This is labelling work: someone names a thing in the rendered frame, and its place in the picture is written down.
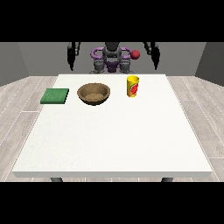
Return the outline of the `green square pad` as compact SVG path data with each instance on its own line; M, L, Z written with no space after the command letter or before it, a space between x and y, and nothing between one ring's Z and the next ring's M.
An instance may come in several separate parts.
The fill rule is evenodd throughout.
M41 100L41 104L64 104L69 93L68 88L48 88Z

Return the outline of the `brown wooden bowl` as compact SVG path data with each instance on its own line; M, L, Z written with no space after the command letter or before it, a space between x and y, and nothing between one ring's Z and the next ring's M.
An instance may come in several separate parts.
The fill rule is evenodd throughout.
M109 98L110 88L102 83L88 83L77 90L77 95L87 105L97 106Z

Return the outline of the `yellow cup with melon print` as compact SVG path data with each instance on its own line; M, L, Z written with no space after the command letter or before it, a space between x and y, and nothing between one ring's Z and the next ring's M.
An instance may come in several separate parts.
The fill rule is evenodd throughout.
M135 97L137 95L139 78L135 75L127 77L127 96Z

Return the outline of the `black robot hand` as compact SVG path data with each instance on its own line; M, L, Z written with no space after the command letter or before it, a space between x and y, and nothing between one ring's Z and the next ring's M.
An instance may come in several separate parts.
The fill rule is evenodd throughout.
M151 59L152 59L155 69L158 69L158 63L159 63L159 58L160 58L159 49L156 46L152 47L152 48L147 47L146 52L148 55L151 56Z
M68 48L67 49L67 63L71 70L74 70L75 58L79 55L79 48Z

